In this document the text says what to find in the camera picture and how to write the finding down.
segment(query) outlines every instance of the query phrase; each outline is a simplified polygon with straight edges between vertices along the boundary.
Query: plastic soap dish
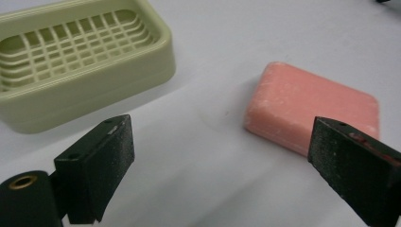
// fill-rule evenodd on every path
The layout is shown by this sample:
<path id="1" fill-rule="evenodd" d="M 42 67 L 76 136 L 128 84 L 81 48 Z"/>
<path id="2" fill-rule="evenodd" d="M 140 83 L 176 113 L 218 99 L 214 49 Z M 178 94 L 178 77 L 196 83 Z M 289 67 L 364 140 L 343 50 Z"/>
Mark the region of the plastic soap dish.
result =
<path id="1" fill-rule="evenodd" d="M 74 0 L 0 16 L 0 118 L 39 132 L 175 72 L 171 33 L 146 0 Z"/>

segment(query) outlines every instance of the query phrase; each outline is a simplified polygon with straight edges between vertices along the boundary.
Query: white surface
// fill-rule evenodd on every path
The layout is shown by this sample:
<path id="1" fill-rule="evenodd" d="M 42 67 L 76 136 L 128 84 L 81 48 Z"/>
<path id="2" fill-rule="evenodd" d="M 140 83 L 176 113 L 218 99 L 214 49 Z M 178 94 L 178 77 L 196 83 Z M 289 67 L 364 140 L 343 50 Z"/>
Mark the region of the white surface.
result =
<path id="1" fill-rule="evenodd" d="M 365 226 L 304 157 L 242 117 L 267 63 L 285 61 L 374 95 L 382 141 L 401 150 L 401 1 L 149 1 L 173 32 L 174 78 L 51 131 L 0 122 L 0 181 L 52 172 L 94 125 L 130 114 L 136 160 L 96 226 Z M 0 12 L 50 2 L 0 0 Z"/>

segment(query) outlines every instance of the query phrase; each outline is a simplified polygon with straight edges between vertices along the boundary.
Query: soap bar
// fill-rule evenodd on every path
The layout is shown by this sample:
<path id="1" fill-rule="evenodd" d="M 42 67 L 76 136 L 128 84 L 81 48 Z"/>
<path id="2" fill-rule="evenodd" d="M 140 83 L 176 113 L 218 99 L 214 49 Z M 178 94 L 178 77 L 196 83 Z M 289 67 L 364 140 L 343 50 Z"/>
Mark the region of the soap bar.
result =
<path id="1" fill-rule="evenodd" d="M 307 156 L 315 116 L 346 122 L 378 139 L 378 103 L 373 96 L 283 62 L 267 66 L 244 126 Z"/>

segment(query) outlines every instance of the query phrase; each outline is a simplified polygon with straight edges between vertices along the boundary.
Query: screw hole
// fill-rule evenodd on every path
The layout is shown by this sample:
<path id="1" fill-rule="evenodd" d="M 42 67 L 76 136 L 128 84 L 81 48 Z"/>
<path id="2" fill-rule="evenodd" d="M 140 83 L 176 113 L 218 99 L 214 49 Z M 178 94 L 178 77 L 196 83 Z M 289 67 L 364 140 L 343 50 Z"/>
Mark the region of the screw hole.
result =
<path id="1" fill-rule="evenodd" d="M 31 186 L 34 182 L 38 180 L 37 176 L 24 176 L 9 184 L 9 189 L 19 190 Z"/>
<path id="2" fill-rule="evenodd" d="M 72 153 L 70 155 L 68 155 L 68 159 L 77 159 L 79 157 L 79 154 L 77 153 Z"/>

